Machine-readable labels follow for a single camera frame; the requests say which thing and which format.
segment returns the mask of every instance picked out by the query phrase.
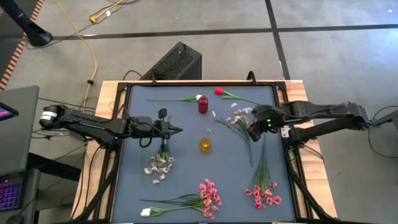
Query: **keyboard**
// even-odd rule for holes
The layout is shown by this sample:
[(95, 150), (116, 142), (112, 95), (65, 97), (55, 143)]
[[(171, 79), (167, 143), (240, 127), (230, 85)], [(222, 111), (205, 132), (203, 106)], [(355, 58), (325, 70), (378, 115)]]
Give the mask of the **keyboard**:
[(21, 207), (22, 180), (23, 175), (0, 177), (0, 212)]

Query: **gray table surface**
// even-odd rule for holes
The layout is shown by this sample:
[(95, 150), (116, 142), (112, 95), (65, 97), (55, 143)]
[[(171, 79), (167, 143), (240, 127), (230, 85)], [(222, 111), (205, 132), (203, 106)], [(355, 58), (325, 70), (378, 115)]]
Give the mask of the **gray table surface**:
[[(272, 88), (269, 86), (224, 86), (226, 91), (261, 104), (274, 105)], [(182, 98), (192, 94), (206, 95), (209, 99), (207, 114), (198, 112), (198, 105), (189, 102), (147, 101), (152, 98)], [(158, 110), (167, 108), (171, 123), (183, 128), (182, 133), (172, 136), (170, 150), (175, 158), (173, 169), (158, 185), (152, 183), (154, 175), (142, 174), (142, 153), (144, 167), (149, 166), (150, 157), (155, 156), (160, 139), (142, 149), (138, 139), (123, 142), (119, 176), (114, 201), (113, 222), (115, 223), (197, 223), (197, 222), (268, 222), (292, 221), (295, 218), (289, 178), (285, 167), (280, 134), (267, 133), (267, 161), (273, 181), (278, 183), (276, 194), (282, 198), (282, 205), (267, 206), (263, 210), (254, 207), (254, 200), (244, 194), (250, 187), (261, 155), (263, 138), (251, 142), (253, 167), (250, 166), (246, 143), (222, 124), (213, 126), (212, 111), (224, 118), (233, 117), (233, 111), (254, 108), (255, 104), (242, 100), (223, 100), (214, 94), (214, 86), (134, 86), (129, 102), (130, 116), (157, 118)], [(212, 140), (211, 154), (199, 150), (200, 139), (208, 136)], [(143, 218), (140, 212), (149, 206), (169, 208), (171, 205), (142, 202), (139, 199), (167, 200), (183, 194), (199, 193), (199, 184), (209, 178), (216, 184), (223, 202), (215, 219), (209, 220), (195, 210), (179, 210), (159, 217)]]

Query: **red rose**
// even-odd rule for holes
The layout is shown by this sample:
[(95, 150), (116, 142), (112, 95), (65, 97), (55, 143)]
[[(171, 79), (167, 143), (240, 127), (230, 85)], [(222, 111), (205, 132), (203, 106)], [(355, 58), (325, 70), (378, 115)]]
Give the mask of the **red rose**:
[(220, 87), (216, 87), (216, 90), (214, 91), (214, 93), (216, 93), (217, 95), (222, 95), (224, 92), (224, 90)]

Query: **table leg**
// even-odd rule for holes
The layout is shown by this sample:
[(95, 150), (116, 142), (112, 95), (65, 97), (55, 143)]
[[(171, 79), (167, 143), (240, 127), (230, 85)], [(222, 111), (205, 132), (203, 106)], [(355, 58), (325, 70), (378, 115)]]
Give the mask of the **table leg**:
[(55, 175), (68, 180), (79, 181), (80, 169), (66, 165), (46, 157), (29, 153), (27, 158), (27, 170), (36, 168), (44, 174)]

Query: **black stand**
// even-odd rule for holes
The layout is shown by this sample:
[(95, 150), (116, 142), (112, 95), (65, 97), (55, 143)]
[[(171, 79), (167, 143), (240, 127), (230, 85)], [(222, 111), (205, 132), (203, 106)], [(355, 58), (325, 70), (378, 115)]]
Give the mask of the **black stand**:
[(41, 173), (55, 175), (63, 179), (79, 181), (80, 169), (45, 157), (29, 153), (26, 170), (38, 169)]
[(24, 30), (32, 46), (42, 47), (53, 39), (51, 33), (32, 22), (13, 0), (0, 0), (0, 7)]

